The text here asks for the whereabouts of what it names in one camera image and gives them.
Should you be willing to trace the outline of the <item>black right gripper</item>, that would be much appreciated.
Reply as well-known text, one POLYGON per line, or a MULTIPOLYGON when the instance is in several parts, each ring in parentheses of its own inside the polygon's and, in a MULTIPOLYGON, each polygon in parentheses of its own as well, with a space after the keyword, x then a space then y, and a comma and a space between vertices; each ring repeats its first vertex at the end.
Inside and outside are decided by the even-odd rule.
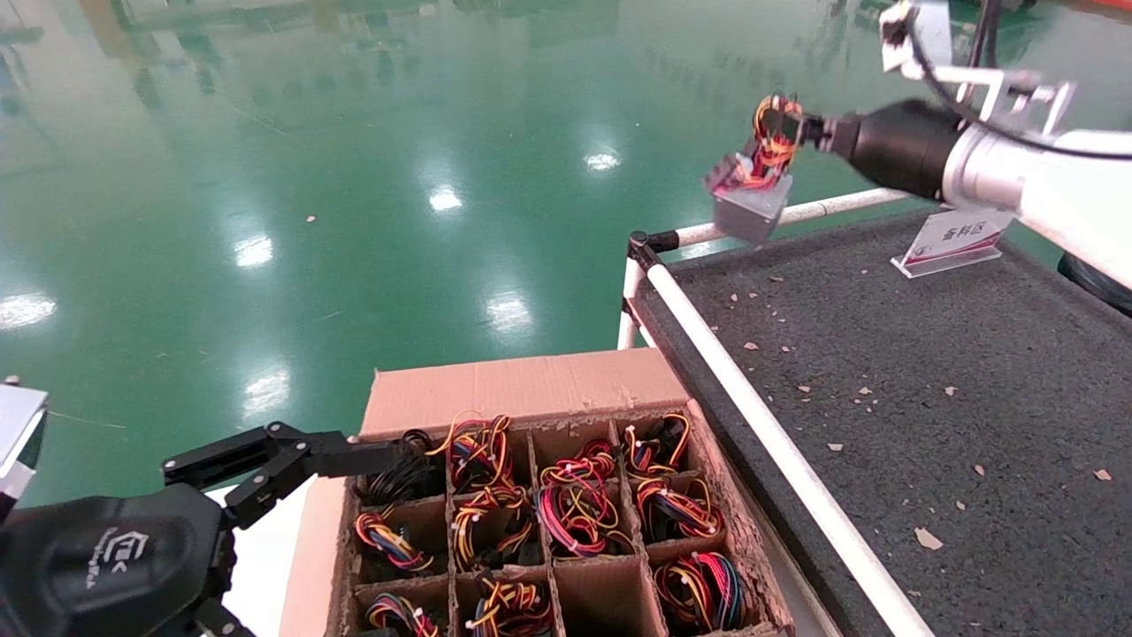
POLYGON ((792 156, 811 148, 843 158, 878 187, 941 201, 945 167, 962 135, 961 117, 921 98, 908 98, 824 124, 798 102, 761 109, 769 148, 792 156))

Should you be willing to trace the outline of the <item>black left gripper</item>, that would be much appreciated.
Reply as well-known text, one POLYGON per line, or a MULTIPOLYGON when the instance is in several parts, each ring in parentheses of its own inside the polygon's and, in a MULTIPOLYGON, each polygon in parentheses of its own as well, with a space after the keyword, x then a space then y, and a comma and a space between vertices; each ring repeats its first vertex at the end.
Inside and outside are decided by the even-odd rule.
POLYGON ((3 634, 254 637, 221 600, 232 528, 250 528, 312 476, 365 476, 397 460, 391 442, 272 422, 164 460, 168 487, 154 494, 16 510, 3 523, 3 634), (238 477, 224 510, 197 491, 238 477))

